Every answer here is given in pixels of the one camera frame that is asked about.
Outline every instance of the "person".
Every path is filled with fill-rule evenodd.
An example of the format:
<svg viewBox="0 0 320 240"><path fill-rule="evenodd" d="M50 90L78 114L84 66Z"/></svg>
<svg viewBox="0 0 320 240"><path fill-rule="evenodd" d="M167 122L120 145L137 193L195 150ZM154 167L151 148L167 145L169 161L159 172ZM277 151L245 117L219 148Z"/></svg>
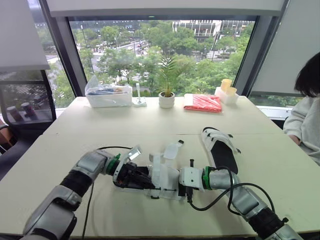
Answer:
<svg viewBox="0 0 320 240"><path fill-rule="evenodd" d="M304 98L284 122L284 133L320 166L320 52L302 68L294 89Z"/></svg>

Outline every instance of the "white pot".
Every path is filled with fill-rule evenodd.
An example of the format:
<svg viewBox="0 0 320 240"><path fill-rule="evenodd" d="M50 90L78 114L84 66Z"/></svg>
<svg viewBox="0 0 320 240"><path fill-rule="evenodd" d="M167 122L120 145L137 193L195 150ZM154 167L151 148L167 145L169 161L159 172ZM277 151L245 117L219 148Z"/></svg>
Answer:
<svg viewBox="0 0 320 240"><path fill-rule="evenodd" d="M175 94L173 92L171 92L172 96L170 96L170 97L162 96L162 94L164 94L163 91L159 93L160 107L163 109L172 108L175 105Z"/></svg>

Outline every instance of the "green ring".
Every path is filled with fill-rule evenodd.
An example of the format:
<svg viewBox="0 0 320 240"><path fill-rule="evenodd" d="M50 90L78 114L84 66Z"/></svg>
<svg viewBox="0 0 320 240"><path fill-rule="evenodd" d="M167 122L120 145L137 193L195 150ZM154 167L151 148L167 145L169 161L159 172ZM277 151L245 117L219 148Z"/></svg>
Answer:
<svg viewBox="0 0 320 240"><path fill-rule="evenodd" d="M110 170L112 169L112 167L115 165L115 162L117 161L118 159L116 157L114 157L111 162L109 163L108 167L106 168L105 172L106 174L109 174L110 173Z"/></svg>
<svg viewBox="0 0 320 240"><path fill-rule="evenodd" d="M209 184L209 167L208 166L206 166L204 169L204 175L202 176L202 179L204 181L206 189L212 190Z"/></svg>

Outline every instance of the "black hair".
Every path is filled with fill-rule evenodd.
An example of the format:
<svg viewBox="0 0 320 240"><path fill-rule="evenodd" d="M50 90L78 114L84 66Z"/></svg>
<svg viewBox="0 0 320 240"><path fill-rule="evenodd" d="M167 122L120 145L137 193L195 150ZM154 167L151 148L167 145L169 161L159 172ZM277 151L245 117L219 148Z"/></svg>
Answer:
<svg viewBox="0 0 320 240"><path fill-rule="evenodd" d="M294 89L303 96L317 97L320 94L320 52L314 55L301 69Z"/></svg>

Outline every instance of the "palm plant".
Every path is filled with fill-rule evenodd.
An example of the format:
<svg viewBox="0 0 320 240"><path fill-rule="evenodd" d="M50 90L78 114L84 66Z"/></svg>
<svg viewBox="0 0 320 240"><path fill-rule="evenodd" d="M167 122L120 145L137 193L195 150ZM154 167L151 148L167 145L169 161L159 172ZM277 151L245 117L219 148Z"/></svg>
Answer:
<svg viewBox="0 0 320 240"><path fill-rule="evenodd" d="M175 56L161 56L159 82L163 87L164 97L172 97L172 89L178 82L178 77L186 70L187 64L180 66Z"/></svg>

